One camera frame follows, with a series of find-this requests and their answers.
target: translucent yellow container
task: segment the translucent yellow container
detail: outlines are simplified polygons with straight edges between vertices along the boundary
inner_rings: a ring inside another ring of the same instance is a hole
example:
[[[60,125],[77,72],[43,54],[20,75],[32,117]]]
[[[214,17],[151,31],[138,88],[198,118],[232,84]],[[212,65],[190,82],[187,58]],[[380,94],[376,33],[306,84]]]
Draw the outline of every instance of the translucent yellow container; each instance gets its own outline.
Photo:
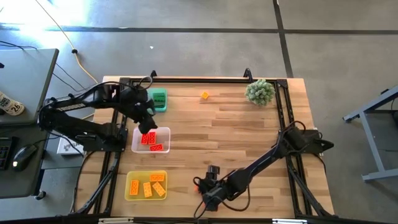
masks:
[[[156,182],[150,182],[150,175],[151,174],[163,174],[164,181],[160,181],[159,184],[163,187],[166,191],[162,196],[155,191],[153,185]],[[138,194],[137,195],[130,195],[130,186],[132,180],[138,180]],[[144,195],[144,183],[150,182],[152,196],[146,197]],[[126,177],[126,189],[124,191],[124,198],[128,201],[130,200],[163,200],[167,196],[167,172],[164,170],[151,170],[151,171],[130,171],[127,173]]]

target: green plant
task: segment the green plant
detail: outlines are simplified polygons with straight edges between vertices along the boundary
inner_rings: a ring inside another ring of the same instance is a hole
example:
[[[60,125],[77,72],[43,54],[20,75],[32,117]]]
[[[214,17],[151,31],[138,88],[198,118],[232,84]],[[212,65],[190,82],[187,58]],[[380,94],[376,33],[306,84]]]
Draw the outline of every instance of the green plant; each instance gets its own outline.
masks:
[[[271,102],[274,97],[275,89],[272,84],[267,83],[265,79],[259,79],[246,87],[244,95],[255,105],[265,106]]]

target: gray floor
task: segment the gray floor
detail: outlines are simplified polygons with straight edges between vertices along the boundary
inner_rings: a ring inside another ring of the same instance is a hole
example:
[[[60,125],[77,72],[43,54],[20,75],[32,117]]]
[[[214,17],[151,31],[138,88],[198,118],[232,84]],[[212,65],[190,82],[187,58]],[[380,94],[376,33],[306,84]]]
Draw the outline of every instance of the gray floor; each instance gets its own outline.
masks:
[[[63,25],[96,27],[215,27],[276,29],[271,0],[206,1],[41,1]],[[398,2],[377,0],[279,0],[287,29],[396,29]],[[16,16],[16,10],[25,16]],[[0,22],[52,26],[34,3],[12,3]],[[278,34],[183,34],[69,32],[83,64],[97,79],[104,75],[206,75],[286,77]],[[335,143],[325,153],[328,183],[337,215],[398,223],[398,178],[365,184],[361,174],[376,171],[362,125],[341,117],[381,91],[398,84],[398,35],[286,35],[293,74],[304,78],[315,125]],[[61,32],[0,31],[0,40],[60,49],[58,63],[86,86]],[[57,79],[49,96],[71,92]],[[76,115],[84,116],[91,111]],[[66,214],[77,170],[51,170],[42,188],[49,196],[1,200],[0,219]]]

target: wooden table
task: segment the wooden table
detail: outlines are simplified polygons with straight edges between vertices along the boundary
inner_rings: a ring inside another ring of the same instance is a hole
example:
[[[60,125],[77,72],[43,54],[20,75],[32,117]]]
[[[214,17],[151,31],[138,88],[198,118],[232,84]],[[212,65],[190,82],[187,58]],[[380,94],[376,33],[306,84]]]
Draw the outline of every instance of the wooden table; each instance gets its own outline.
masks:
[[[118,82],[120,78],[108,76],[104,77],[104,82]],[[288,79],[288,84],[295,120],[302,121],[307,129],[312,129],[314,125],[304,80],[292,78]],[[168,154],[156,155],[133,153],[132,130],[136,124],[129,119],[129,137],[126,151],[121,157],[111,216],[192,217],[201,202],[200,195],[194,191],[194,176],[204,177],[209,164],[220,166],[220,175],[224,176],[232,169],[246,167],[268,151],[275,143],[280,129],[275,99],[265,108],[258,107],[245,99],[246,85],[154,83],[152,87],[167,89],[167,111],[156,114],[154,119],[158,126],[171,129],[171,150]],[[203,91],[210,95],[207,100],[200,98]],[[112,109],[96,110],[94,121],[110,122],[112,113]],[[86,162],[78,186],[77,208],[97,188],[103,157],[104,153],[97,152]],[[333,213],[322,163],[313,155],[303,155],[303,164],[309,189],[324,208]],[[126,201],[126,174],[132,170],[166,170],[169,178],[167,198],[156,201]],[[284,159],[275,162],[253,178],[250,188],[251,204],[245,212],[234,212],[220,205],[218,212],[206,212],[203,217],[294,217]],[[297,188],[300,208],[304,211],[302,194],[298,186]],[[104,191],[103,206],[107,196],[108,187]],[[242,208],[247,199],[245,192],[233,202],[227,203]]]

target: computer mouse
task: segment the computer mouse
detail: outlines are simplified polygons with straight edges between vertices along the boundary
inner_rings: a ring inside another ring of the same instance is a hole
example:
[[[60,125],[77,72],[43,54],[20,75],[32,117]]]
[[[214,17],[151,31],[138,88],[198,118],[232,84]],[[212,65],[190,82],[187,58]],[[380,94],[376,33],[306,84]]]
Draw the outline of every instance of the computer mouse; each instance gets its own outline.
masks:
[[[34,145],[26,145],[22,147],[17,154],[14,156],[14,160],[12,162],[12,168],[15,171],[24,170],[29,164],[30,159],[37,151],[37,147]]]

